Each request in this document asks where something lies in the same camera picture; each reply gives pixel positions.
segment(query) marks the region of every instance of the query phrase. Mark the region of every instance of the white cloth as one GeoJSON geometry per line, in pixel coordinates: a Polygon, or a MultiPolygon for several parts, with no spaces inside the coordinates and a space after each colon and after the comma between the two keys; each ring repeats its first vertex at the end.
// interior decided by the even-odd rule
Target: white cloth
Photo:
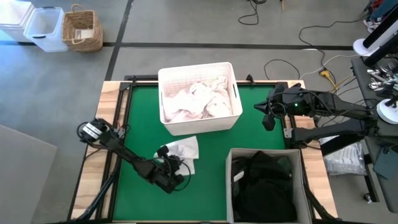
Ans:
{"type": "MultiPolygon", "coordinates": [[[[169,149],[168,156],[178,156],[189,167],[191,174],[195,174],[193,160],[199,159],[199,145],[196,136],[170,142],[166,146],[169,149]]],[[[181,164],[180,169],[175,174],[189,175],[189,171],[184,164],[181,164]]]]}
{"type": "Polygon", "coordinates": [[[165,118],[170,122],[229,116],[231,101],[226,90],[228,78],[220,76],[210,83],[197,82],[163,99],[165,118]]]}

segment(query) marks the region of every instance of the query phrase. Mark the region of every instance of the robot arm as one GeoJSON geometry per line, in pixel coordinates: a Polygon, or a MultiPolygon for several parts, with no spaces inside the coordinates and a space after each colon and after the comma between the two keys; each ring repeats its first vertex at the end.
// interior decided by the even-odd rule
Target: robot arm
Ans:
{"type": "MultiPolygon", "coordinates": [[[[364,106],[345,102],[329,92],[303,89],[299,83],[290,88],[277,85],[269,92],[267,100],[254,105],[254,108],[266,114],[262,124],[268,131],[274,129],[275,118],[283,119],[285,115],[309,117],[334,115],[353,118],[344,123],[322,128],[285,129],[285,137],[290,139],[290,147],[294,148],[305,148],[307,143],[314,139],[336,135],[350,136],[352,141],[356,141],[355,136],[365,136],[374,131],[377,121],[373,112],[364,106]]],[[[344,142],[340,139],[340,142],[349,144],[350,141],[344,142]]],[[[329,152],[332,145],[325,147],[329,152]]]]}
{"type": "Polygon", "coordinates": [[[158,156],[164,160],[159,163],[156,159],[145,159],[129,150],[121,142],[119,134],[112,130],[111,124],[104,119],[94,119],[89,123],[83,123],[78,128],[78,136],[81,142],[85,142],[94,148],[107,149],[114,152],[122,159],[130,163],[137,171],[138,175],[146,179],[151,184],[158,185],[168,194],[172,193],[176,186],[184,181],[182,175],[175,175],[182,161],[177,156],[168,156],[169,149],[162,146],[158,151],[158,156]]]}

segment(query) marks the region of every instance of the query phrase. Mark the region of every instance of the white storage bin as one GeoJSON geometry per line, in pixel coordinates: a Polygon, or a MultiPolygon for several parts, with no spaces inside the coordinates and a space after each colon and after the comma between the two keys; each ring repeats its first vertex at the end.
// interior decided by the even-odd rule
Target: white storage bin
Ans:
{"type": "Polygon", "coordinates": [[[24,36],[27,21],[35,7],[30,2],[0,3],[0,29],[18,42],[31,42],[24,36]]]}
{"type": "Polygon", "coordinates": [[[243,112],[234,70],[229,62],[163,68],[159,70],[158,75],[160,121],[170,134],[174,136],[231,129],[243,112]],[[166,120],[162,104],[163,97],[174,96],[180,90],[189,88],[196,82],[211,82],[216,80],[219,76],[228,77],[227,91],[231,99],[231,116],[176,123],[171,123],[166,120]]]}
{"type": "Polygon", "coordinates": [[[24,35],[45,52],[63,52],[68,46],[62,41],[63,10],[60,7],[34,9],[24,35]]]}

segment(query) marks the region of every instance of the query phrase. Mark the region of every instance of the green mat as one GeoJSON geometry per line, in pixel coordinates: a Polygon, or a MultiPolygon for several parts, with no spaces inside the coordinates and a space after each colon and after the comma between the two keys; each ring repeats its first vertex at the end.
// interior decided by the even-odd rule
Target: green mat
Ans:
{"type": "MultiPolygon", "coordinates": [[[[240,86],[243,114],[227,131],[197,134],[199,159],[188,187],[165,193],[140,178],[123,161],[114,220],[226,220],[225,160],[229,149],[284,149],[280,121],[267,132],[264,116],[255,103],[264,101],[271,86],[240,86]]],[[[189,136],[172,136],[160,122],[157,86],[140,86],[132,93],[131,130],[126,146],[140,156],[152,158],[161,145],[189,136]]]]}

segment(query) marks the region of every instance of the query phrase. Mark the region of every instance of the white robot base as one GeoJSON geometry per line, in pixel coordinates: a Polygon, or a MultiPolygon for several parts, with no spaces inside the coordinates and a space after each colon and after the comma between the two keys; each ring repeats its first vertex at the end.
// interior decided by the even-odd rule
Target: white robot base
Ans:
{"type": "Polygon", "coordinates": [[[354,42],[354,44],[353,44],[353,48],[354,48],[354,50],[355,50],[355,52],[356,52],[357,54],[359,54],[359,55],[361,55],[361,56],[370,56],[370,55],[372,55],[375,51],[377,51],[377,50],[379,49],[379,47],[376,48],[376,49],[374,49],[374,50],[369,50],[369,49],[367,49],[366,47],[363,46],[363,41],[364,41],[364,40],[365,40],[365,39],[358,39],[358,40],[355,40],[355,42],[354,42]]]}
{"type": "Polygon", "coordinates": [[[377,104],[377,113],[383,121],[389,124],[398,124],[398,107],[386,106],[389,100],[385,99],[377,104]]]}

